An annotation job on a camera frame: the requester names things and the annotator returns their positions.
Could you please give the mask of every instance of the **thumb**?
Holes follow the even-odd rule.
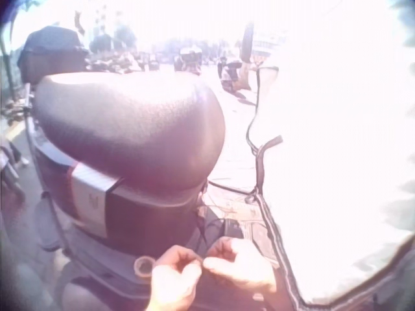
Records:
[[[200,276],[202,275],[202,267],[199,261],[194,260],[186,267],[184,267],[182,272],[182,279],[191,286],[196,286],[199,281]]]
[[[203,261],[203,267],[207,269],[207,271],[227,279],[233,279],[233,265],[232,262],[217,257],[207,257]]]

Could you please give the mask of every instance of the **white fabric cover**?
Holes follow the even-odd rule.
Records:
[[[278,77],[260,93],[250,137],[257,146],[283,137],[266,152],[264,197],[306,303],[367,281],[415,234],[415,48],[402,44],[414,38],[415,8],[406,3],[343,1],[289,58],[279,55]]]

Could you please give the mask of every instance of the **street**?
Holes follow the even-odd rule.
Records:
[[[174,69],[172,65],[162,65],[161,70]],[[250,85],[254,90],[240,91],[236,95],[222,90],[216,66],[203,66],[200,78],[204,79],[217,95],[226,122],[224,148],[209,178],[222,185],[249,190],[255,185],[255,161],[245,141],[245,135],[255,113],[255,73],[250,71]],[[10,131],[7,137],[15,143],[25,157],[30,159],[23,123]],[[13,225],[13,230],[9,233],[11,243],[15,246],[19,257],[18,272],[21,278],[19,288],[26,297],[23,300],[27,300],[32,310],[56,310],[52,300],[54,285],[68,259],[61,251],[47,253],[38,247],[33,210],[40,199],[42,188],[32,163],[26,168],[21,168],[19,175],[21,186],[27,194],[27,201],[24,213],[19,216],[18,222]],[[7,197],[2,194],[1,204],[7,203]]]

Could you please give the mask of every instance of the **hand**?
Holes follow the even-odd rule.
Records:
[[[202,259],[182,246],[168,249],[154,264],[147,310],[187,310],[195,300]]]
[[[262,294],[277,291],[271,263],[249,240],[222,237],[207,252],[203,267],[212,274],[245,290]]]

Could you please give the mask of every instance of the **pavement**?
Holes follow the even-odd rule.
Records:
[[[163,65],[161,70],[173,71],[173,67]],[[203,66],[201,78],[217,95],[226,122],[224,148],[209,178],[223,185],[245,190],[251,189],[255,185],[255,161],[245,141],[245,134],[255,113],[255,73],[250,72],[250,84],[254,90],[240,91],[235,95],[223,91],[216,66]],[[6,136],[14,142],[25,157],[30,159],[24,123],[13,125],[7,130]],[[33,164],[20,169],[19,176],[21,186],[27,195],[27,201],[18,221],[13,225],[5,224],[8,229],[8,239],[15,254],[13,260],[17,263],[16,286],[21,293],[22,303],[29,305],[30,310],[58,310],[52,296],[56,280],[68,259],[61,251],[48,253],[37,245],[33,212],[34,206],[40,199],[42,188]],[[10,204],[10,200],[6,194],[1,195],[2,206]]]

